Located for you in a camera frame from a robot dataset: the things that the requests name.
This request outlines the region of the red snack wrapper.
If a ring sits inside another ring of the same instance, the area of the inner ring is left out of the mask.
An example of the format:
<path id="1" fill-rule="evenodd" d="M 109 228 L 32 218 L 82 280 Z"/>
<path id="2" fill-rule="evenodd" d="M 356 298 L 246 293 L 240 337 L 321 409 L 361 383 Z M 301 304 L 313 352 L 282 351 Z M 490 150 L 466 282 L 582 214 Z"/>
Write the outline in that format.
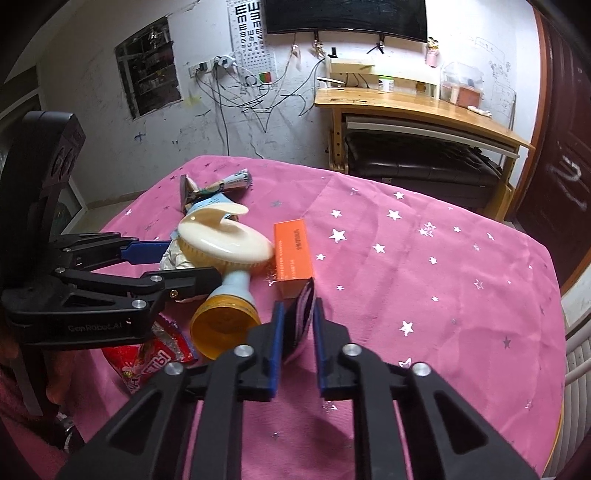
<path id="1" fill-rule="evenodd" d="M 102 354 L 131 394 L 167 364 L 193 365 L 198 360 L 197 351 L 177 323 L 162 315 L 152 324 L 145 342 L 106 347 Z"/>

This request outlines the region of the wooden desk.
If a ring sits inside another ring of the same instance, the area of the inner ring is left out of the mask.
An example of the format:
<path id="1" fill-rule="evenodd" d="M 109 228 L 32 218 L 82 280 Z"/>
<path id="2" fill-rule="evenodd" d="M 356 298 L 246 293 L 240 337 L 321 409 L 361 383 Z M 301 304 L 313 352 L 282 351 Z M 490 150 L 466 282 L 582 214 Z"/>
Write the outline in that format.
<path id="1" fill-rule="evenodd" d="M 425 95 L 385 92 L 360 87 L 318 88 L 315 106 L 331 112 L 329 168 L 349 173 L 346 134 L 379 131 L 465 144 L 500 154 L 505 158 L 499 184 L 484 215 L 504 221 L 515 189 L 510 184 L 520 150 L 535 147 L 498 122 L 444 100 Z"/>

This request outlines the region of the cream round brush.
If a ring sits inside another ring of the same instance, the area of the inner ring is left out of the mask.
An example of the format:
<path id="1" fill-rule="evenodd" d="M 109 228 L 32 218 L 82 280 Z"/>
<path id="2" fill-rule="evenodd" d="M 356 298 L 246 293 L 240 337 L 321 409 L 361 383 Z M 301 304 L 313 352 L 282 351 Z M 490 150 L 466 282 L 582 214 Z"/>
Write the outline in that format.
<path id="1" fill-rule="evenodd" d="M 213 203 L 188 213 L 177 225 L 177 244 L 195 266 L 211 266 L 219 272 L 252 271 L 273 259 L 273 243 L 265 235 L 239 221 L 249 208 L 231 202 Z"/>

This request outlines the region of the dark red door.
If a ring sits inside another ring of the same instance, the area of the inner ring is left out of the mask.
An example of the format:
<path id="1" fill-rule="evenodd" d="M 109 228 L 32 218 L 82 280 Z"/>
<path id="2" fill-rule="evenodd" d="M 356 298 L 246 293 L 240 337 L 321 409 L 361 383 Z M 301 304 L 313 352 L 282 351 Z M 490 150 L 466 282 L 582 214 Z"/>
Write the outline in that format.
<path id="1" fill-rule="evenodd" d="M 507 217 L 548 249 L 567 291 L 590 265 L 590 77 L 530 3 L 518 4 L 515 28 L 515 130 L 531 147 Z"/>

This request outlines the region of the orange cardboard box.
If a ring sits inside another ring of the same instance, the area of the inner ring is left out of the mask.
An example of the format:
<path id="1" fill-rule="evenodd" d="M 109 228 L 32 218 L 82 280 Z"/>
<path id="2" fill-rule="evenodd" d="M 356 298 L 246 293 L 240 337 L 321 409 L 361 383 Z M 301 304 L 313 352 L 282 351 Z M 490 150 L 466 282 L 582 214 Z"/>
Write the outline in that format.
<path id="1" fill-rule="evenodd" d="M 276 223 L 273 229 L 276 283 L 283 299 L 296 299 L 314 277 L 307 226 L 301 218 Z"/>

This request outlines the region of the black wall television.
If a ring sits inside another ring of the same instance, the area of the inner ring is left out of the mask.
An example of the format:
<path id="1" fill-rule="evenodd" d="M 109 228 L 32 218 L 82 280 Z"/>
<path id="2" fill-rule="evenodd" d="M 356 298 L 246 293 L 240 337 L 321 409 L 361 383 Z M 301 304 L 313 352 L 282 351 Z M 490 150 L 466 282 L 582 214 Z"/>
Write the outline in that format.
<path id="1" fill-rule="evenodd" d="M 353 31 L 426 43 L 427 9 L 416 0 L 263 1 L 266 31 Z"/>

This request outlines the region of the eye chart poster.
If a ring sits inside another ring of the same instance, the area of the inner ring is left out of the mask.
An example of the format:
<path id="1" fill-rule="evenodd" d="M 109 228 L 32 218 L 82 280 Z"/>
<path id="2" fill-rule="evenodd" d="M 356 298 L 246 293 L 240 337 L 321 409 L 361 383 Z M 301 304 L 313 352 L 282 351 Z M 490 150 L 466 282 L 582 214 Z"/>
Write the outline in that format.
<path id="1" fill-rule="evenodd" d="M 228 22 L 235 69 L 246 86 L 276 81 L 276 60 L 266 42 L 263 2 L 230 0 Z"/>

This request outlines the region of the clear storage box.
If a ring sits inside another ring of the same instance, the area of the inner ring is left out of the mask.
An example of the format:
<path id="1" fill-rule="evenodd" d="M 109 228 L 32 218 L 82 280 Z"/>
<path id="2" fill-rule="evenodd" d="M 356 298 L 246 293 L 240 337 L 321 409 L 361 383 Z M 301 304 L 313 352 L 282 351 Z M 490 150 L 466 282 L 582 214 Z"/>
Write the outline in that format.
<path id="1" fill-rule="evenodd" d="M 483 93 L 483 73 L 478 69 L 445 70 L 442 74 L 441 100 L 464 108 L 479 107 Z"/>

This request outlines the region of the pink hanging bottle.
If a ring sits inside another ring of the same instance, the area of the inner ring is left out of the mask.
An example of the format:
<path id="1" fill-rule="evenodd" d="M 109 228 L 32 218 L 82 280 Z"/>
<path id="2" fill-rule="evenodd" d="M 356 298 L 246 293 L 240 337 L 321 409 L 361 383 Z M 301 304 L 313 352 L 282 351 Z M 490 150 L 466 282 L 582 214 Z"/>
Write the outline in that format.
<path id="1" fill-rule="evenodd" d="M 428 38 L 425 54 L 425 63 L 431 68 L 437 68 L 440 59 L 439 41 L 433 37 Z"/>

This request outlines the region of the black bench under desk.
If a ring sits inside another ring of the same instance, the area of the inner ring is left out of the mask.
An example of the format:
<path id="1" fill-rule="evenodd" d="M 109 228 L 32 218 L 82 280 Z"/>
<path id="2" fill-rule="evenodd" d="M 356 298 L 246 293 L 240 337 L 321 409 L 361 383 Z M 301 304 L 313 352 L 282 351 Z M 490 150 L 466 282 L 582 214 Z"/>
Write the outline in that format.
<path id="1" fill-rule="evenodd" d="M 433 138 L 356 131 L 346 136 L 349 174 L 481 210 L 502 170 L 482 150 Z"/>

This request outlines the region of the pink star tablecloth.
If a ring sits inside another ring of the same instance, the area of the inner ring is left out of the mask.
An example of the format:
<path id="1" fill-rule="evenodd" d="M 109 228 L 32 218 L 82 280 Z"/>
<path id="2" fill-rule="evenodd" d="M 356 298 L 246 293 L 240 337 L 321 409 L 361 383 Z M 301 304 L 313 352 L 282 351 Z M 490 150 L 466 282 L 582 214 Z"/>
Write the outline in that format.
<path id="1" fill-rule="evenodd" d="M 517 230 L 407 190 L 279 161 L 201 156 L 168 173 L 105 227 L 168 239 L 179 178 L 242 169 L 243 223 L 270 239 L 304 218 L 325 315 L 391 364 L 429 363 L 542 474 L 565 376 L 560 288 L 546 248 Z M 276 399 L 245 405 L 242 479 L 354 479 L 351 404 L 322 401 L 314 344 L 281 369 Z M 102 352 L 77 358 L 67 408 L 85 440 L 127 401 Z"/>

